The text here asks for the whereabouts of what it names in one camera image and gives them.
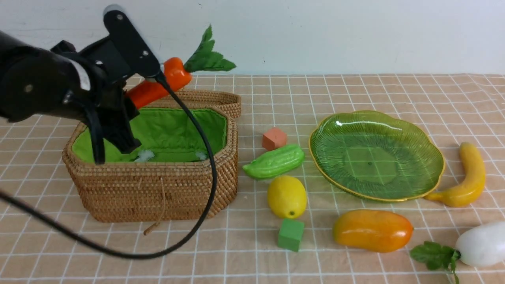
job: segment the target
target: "woven basket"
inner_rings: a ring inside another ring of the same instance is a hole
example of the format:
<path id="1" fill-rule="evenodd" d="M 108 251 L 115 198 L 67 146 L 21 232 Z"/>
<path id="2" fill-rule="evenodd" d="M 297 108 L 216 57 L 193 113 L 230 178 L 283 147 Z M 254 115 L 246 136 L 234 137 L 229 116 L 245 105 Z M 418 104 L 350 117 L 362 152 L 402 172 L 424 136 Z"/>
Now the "woven basket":
<path id="1" fill-rule="evenodd" d="M 238 95 L 207 90 L 183 90 L 178 96 L 190 109 L 212 109 L 227 119 L 225 147 L 214 156 L 218 186 L 207 218 L 230 204 L 237 194 L 238 136 L 235 118 L 241 114 Z M 171 98 L 146 107 L 180 108 Z M 198 219 L 212 187 L 209 160 L 187 163 L 85 163 L 72 151 L 86 129 L 77 125 L 63 150 L 63 161 L 83 206 L 100 222 L 141 222 Z"/>

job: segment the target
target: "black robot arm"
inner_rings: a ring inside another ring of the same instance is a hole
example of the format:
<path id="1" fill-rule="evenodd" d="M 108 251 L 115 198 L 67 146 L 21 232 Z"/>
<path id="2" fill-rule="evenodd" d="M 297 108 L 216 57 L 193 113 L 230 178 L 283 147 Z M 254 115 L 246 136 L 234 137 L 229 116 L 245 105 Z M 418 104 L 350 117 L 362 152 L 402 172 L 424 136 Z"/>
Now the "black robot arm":
<path id="1" fill-rule="evenodd" d="M 104 25 L 109 35 L 79 52 L 64 40 L 44 50 L 0 31 L 0 116 L 11 123 L 35 114 L 81 121 L 96 164 L 105 162 L 104 139 L 124 154 L 140 146 L 130 128 L 139 112 L 125 96 L 126 80 L 163 72 L 120 6 L 105 9 Z"/>

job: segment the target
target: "screw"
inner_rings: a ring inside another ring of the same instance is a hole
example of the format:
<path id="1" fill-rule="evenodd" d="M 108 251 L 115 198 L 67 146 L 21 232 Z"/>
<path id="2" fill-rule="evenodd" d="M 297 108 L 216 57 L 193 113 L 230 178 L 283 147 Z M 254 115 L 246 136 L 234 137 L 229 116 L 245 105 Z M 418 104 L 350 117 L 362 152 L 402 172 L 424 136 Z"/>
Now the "screw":
<path id="1" fill-rule="evenodd" d="M 71 95 L 71 93 L 70 93 L 70 92 L 68 92 L 68 93 L 66 93 L 66 94 L 65 94 L 65 96 L 63 97 L 63 104 L 64 104 L 64 105 L 66 105 L 66 104 L 68 104 L 68 103 L 70 102 L 70 95 Z"/>
<path id="2" fill-rule="evenodd" d="M 25 92 L 31 92 L 33 90 L 33 85 L 29 84 L 25 86 Z"/>

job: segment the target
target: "orange carrot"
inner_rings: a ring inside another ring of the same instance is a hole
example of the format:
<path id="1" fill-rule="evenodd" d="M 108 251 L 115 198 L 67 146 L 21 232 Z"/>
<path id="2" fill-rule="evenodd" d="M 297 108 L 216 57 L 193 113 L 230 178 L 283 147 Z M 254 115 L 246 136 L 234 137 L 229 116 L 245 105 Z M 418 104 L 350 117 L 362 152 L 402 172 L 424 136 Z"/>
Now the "orange carrot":
<path id="1" fill-rule="evenodd" d="M 177 92 L 191 82 L 192 73 L 196 71 L 230 71 L 236 67 L 233 62 L 224 59 L 223 55 L 213 51 L 214 40 L 212 27 L 205 30 L 200 45 L 186 63 L 178 57 L 172 57 L 164 63 L 165 76 L 170 88 Z M 126 91 L 137 109 L 168 95 L 168 92 L 158 83 L 143 81 L 134 88 Z"/>
<path id="2" fill-rule="evenodd" d="M 182 60 L 178 57 L 172 57 L 165 61 L 165 76 L 168 84 L 173 91 L 178 91 L 191 82 L 191 73 L 184 69 Z M 143 81 L 132 89 L 126 91 L 137 109 L 163 98 L 168 92 L 157 82 Z"/>

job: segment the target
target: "plate rim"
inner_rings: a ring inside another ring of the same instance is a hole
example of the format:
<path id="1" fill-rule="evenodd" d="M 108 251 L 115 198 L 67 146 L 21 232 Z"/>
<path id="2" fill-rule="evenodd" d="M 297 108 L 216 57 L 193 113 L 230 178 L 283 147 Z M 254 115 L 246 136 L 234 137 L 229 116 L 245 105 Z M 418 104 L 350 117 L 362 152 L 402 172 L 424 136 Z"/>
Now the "plate rim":
<path id="1" fill-rule="evenodd" d="M 314 157 L 314 153 L 312 152 L 312 147 L 311 147 L 312 136 L 314 135 L 314 133 L 316 133 L 316 131 L 318 131 L 321 128 L 321 126 L 323 125 L 323 123 L 327 119 L 329 119 L 330 117 L 335 116 L 335 115 L 339 115 L 339 114 L 354 114 L 354 113 L 376 113 L 376 114 L 379 114 L 379 115 L 383 115 L 383 116 L 387 117 L 388 119 L 396 120 L 396 121 L 401 121 L 402 123 L 410 124 L 414 128 L 417 128 L 419 130 L 419 132 L 422 133 L 425 138 L 427 138 L 429 144 L 431 144 L 433 147 L 435 147 L 435 149 L 437 150 L 437 152 L 442 157 L 442 161 L 443 161 L 442 169 L 440 170 L 440 174 L 438 175 L 437 183 L 433 186 L 433 188 L 425 191 L 424 193 L 422 193 L 420 195 L 416 195 L 416 196 L 411 196 L 411 197 L 406 197 L 406 198 L 400 198 L 400 199 L 384 199 L 384 198 L 373 197 L 373 196 L 369 196 L 369 195 L 365 195 L 365 194 L 361 194 L 361 193 L 355 192 L 354 190 L 351 190 L 351 189 L 349 189 L 349 188 L 347 188 L 347 187 L 339 184 L 338 182 L 336 182 L 335 180 L 333 180 L 331 177 L 329 177 L 323 171 L 323 169 L 321 169 L 321 167 L 319 166 L 319 164 L 316 162 L 316 159 Z M 334 114 L 331 114 L 331 115 L 327 116 L 321 122 L 318 123 L 317 127 L 309 135 L 308 146 L 309 146 L 309 152 L 310 152 L 311 157 L 312 157 L 312 161 L 316 165 L 317 170 L 319 170 L 319 172 L 323 175 L 324 178 L 326 178 L 326 180 L 330 181 L 330 183 L 334 184 L 335 186 L 339 187 L 340 189 L 342 189 L 345 192 L 357 195 L 357 196 L 359 196 L 361 198 L 365 198 L 365 199 L 369 199 L 369 200 L 374 200 L 374 201 L 381 201 L 381 202 L 403 202 L 403 201 L 414 200 L 414 199 L 419 199 L 419 198 L 425 197 L 426 195 L 430 194 L 431 192 L 433 192 L 434 190 L 436 190 L 438 188 L 438 186 L 440 185 L 440 183 L 442 181 L 442 177 L 443 177 L 443 174 L 444 174 L 445 168 L 446 168 L 446 160 L 445 160 L 445 156 L 443 155 L 442 151 L 437 147 L 437 145 L 435 145 L 435 143 L 433 142 L 433 140 L 431 139 L 431 137 L 428 134 L 426 134 L 426 132 L 424 132 L 420 127 L 418 127 L 417 125 L 415 125 L 415 124 L 413 124 L 411 122 L 408 122 L 406 120 L 394 118 L 394 117 L 392 117 L 392 116 L 390 116 L 388 114 L 385 114 L 385 113 L 382 113 L 382 112 L 379 112 L 379 111 L 375 111 L 375 110 L 359 110 L 359 111 L 353 111 L 353 112 L 340 112 L 340 113 L 334 113 Z"/>

